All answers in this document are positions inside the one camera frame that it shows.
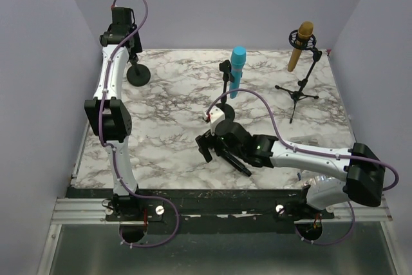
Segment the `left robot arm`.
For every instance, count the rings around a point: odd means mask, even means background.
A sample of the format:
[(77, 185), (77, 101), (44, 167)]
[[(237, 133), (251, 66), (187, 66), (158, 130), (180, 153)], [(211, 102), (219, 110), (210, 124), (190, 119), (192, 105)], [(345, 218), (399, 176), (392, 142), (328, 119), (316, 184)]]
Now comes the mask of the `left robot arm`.
[(131, 8), (112, 6), (111, 13), (112, 23), (100, 36), (103, 60), (99, 82), (93, 98), (84, 102), (84, 109), (109, 157), (113, 196), (108, 209), (118, 219), (136, 220), (142, 215), (143, 205), (136, 197), (138, 184), (129, 156), (132, 119), (121, 94), (126, 66), (137, 64), (133, 37), (137, 25)]

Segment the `black round-base stand with clip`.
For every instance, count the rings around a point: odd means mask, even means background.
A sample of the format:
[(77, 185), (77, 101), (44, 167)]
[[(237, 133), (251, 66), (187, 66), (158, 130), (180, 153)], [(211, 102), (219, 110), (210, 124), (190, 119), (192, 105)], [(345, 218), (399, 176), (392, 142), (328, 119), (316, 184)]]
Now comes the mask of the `black round-base stand with clip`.
[[(220, 63), (219, 70), (223, 74), (223, 93), (226, 93), (228, 91), (230, 82), (234, 81), (234, 77), (231, 74), (230, 61), (227, 59)], [(226, 119), (234, 120), (235, 112), (233, 107), (227, 103), (227, 97), (228, 95), (222, 96), (220, 103), (218, 103), (216, 106), (224, 112)]]

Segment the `black microphone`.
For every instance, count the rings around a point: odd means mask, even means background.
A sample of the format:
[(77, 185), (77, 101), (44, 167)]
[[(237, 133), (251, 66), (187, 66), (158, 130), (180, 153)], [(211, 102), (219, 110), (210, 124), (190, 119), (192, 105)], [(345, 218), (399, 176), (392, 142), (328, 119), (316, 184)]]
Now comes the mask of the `black microphone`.
[(252, 175), (251, 171), (231, 153), (224, 151), (221, 157), (240, 173), (243, 173), (245, 176), (250, 177)]

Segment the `blue microphone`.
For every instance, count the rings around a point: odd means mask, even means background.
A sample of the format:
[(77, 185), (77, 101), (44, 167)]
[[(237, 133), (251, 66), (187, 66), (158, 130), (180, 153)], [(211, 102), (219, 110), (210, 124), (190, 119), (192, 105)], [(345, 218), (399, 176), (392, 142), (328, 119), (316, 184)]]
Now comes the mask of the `blue microphone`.
[(231, 53), (230, 63), (231, 63), (231, 74), (234, 77), (234, 81), (230, 82), (229, 90), (239, 89), (241, 82), (243, 68), (247, 59), (247, 51), (242, 46), (236, 46)]

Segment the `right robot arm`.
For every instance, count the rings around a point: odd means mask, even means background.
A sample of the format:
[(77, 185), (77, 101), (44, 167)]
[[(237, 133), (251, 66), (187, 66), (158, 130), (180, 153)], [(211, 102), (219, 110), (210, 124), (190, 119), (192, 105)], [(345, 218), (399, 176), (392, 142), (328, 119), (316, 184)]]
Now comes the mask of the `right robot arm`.
[(318, 211), (353, 201), (367, 207), (381, 204), (385, 169), (365, 144), (351, 148), (327, 149), (282, 143), (276, 136), (251, 135), (241, 124), (222, 120), (196, 137), (198, 151), (206, 162), (212, 153), (223, 157), (238, 171), (250, 175), (245, 167), (289, 167), (320, 174), (304, 198), (296, 202), (297, 213), (311, 218)]

